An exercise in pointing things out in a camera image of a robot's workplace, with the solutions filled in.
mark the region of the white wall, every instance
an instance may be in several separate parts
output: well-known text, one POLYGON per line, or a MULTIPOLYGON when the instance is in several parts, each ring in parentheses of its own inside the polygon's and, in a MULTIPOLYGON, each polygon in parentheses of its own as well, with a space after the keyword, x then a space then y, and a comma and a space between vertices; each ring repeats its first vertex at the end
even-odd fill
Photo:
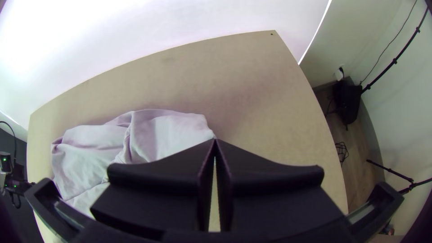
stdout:
POLYGON ((243 32, 275 29, 298 61, 328 2, 10 0, 0 14, 0 110, 27 128, 32 112, 98 74, 161 50, 243 32))
POLYGON ((335 80, 344 64, 346 75, 363 59, 393 19, 402 0, 333 0, 304 59, 300 63, 312 87, 335 80))
MULTIPOLYGON (((351 73, 353 80, 363 79, 381 51, 404 22, 414 0, 404 0, 395 18, 381 38, 371 45, 364 59, 351 73)), ((404 30, 390 45, 374 72, 372 81, 397 56, 413 34, 426 9, 418 0, 404 30)), ((369 112, 385 166, 419 182, 432 177, 432 17, 428 13, 421 32, 393 66, 362 99, 369 112)), ((409 183, 386 173, 386 181, 400 190, 409 183)), ((392 219, 396 234, 406 234, 432 188, 432 183, 417 187, 392 219)))

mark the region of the bright light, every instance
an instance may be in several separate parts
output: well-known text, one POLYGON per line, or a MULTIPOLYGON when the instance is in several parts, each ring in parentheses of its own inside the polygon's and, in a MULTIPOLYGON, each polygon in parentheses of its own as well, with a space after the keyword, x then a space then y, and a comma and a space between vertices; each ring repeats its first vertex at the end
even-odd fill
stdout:
POLYGON ((276 30, 300 62, 329 4, 8 0, 0 14, 0 110, 28 129, 35 110, 98 74, 158 51, 244 32, 276 30))
POLYGON ((313 42, 314 39, 315 39, 316 33, 318 33, 318 30, 319 30, 319 28, 321 27, 321 24, 323 23, 323 20, 324 20, 324 17, 325 17, 325 15, 326 15, 326 13, 327 13, 327 10, 329 9, 330 4, 332 3, 332 0, 328 0, 328 1, 329 1, 329 2, 327 3, 327 7, 325 7, 325 10, 324 10, 323 18, 321 19, 321 21, 320 21, 320 23, 319 23, 319 25, 318 25, 318 28, 317 28, 316 31, 315 31, 314 37, 312 37, 312 40, 310 41, 309 45, 307 46, 305 52, 304 52, 303 55, 301 56, 300 60, 298 60, 298 65, 300 65, 300 63, 303 61, 303 58, 305 57, 306 52, 309 50, 309 47, 311 46, 312 42, 313 42))

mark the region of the black speaker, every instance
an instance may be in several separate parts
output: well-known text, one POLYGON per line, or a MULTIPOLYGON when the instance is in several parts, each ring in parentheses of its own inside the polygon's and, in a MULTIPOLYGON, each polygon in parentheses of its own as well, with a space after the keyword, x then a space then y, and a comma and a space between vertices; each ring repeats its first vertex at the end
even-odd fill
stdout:
POLYGON ((339 81, 333 86, 335 112, 339 114, 344 125, 349 125, 357 119, 361 92, 360 85, 350 85, 347 80, 339 81))
POLYGON ((0 170, 2 173, 12 173, 10 153, 0 152, 0 170))

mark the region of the wooden floor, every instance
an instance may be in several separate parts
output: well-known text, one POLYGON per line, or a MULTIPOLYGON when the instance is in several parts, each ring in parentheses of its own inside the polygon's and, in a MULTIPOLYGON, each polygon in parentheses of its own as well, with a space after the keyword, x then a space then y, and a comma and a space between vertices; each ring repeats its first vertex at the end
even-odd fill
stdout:
MULTIPOLYGON (((332 95, 331 88, 316 92, 315 95, 325 113, 332 95)), ((331 104, 329 110, 333 109, 334 104, 331 104)), ((348 131, 337 114, 329 114, 326 120, 334 142, 344 142, 349 152, 349 157, 342 164, 342 173, 348 211, 352 212, 366 202, 379 181, 384 181, 384 173, 366 162, 370 149, 360 119, 348 125, 348 131)))

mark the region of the wooden board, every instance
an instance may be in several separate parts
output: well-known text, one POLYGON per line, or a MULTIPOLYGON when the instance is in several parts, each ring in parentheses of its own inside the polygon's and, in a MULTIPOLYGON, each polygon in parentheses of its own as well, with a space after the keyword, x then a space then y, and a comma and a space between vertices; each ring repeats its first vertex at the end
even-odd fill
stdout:
POLYGON ((102 73, 31 115, 30 181, 52 177, 50 143, 81 124, 102 124, 131 110, 204 114, 216 136, 288 165, 320 165, 322 187, 347 213, 342 170, 320 106, 275 31, 204 40, 102 73))

